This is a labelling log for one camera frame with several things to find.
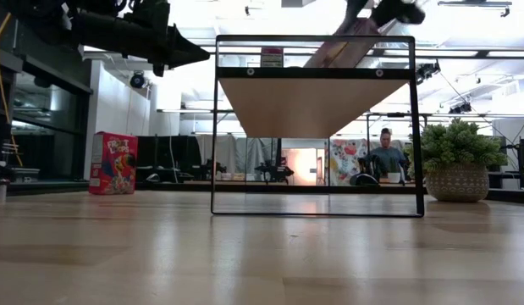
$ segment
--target glass wall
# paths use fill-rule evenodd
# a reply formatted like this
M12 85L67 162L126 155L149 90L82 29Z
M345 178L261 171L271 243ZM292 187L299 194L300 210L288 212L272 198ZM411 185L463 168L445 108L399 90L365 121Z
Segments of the glass wall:
M0 136L0 161L15 169L16 183L80 180L85 153L87 97L37 79L3 72L11 134ZM6 125L0 92L0 126ZM19 155L3 149L15 141Z
M81 117L76 95L38 80L18 75L14 92L14 115L22 115L64 130L78 130Z

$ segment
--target white wall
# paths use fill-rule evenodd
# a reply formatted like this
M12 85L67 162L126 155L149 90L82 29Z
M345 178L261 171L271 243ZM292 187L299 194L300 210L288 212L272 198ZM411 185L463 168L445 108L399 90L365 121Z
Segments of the white wall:
M184 119L180 121L180 134L188 136L192 132L212 132L212 120ZM245 132L238 120L223 120L218 123L217 132Z
M92 62L89 115L86 131L85 179L89 179L92 138L99 131L122 135L149 134L150 102L103 68Z
M176 78L175 71L166 71L163 79L152 86L150 135L179 134L179 114L157 112L158 109L180 109L181 86Z

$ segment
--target camera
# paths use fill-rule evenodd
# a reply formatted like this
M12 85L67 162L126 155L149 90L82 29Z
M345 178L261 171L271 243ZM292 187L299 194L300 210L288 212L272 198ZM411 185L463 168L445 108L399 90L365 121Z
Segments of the camera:
M135 71L134 75L132 75L132 78L130 79L130 86L135 89L145 88L147 83L148 82L145 80L143 71Z

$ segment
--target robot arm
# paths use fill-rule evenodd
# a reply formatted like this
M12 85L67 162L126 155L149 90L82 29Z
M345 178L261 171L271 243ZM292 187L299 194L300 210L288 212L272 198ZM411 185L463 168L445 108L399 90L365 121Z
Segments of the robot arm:
M207 60L210 54L169 26L167 0L0 0L44 42L146 58L154 74ZM126 5L132 10L120 18Z

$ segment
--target potted plant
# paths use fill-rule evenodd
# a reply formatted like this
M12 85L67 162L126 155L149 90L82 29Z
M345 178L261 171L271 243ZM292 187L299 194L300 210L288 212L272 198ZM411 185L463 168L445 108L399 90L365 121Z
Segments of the potted plant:
M399 162L395 160L395 158L389 159L388 180L389 183L400 182L400 166Z
M487 167L506 164L500 141L478 135L478 125L453 119L448 126L427 125L422 133L422 165L427 192L439 201L477 202L489 191ZM410 172L413 176L414 151Z

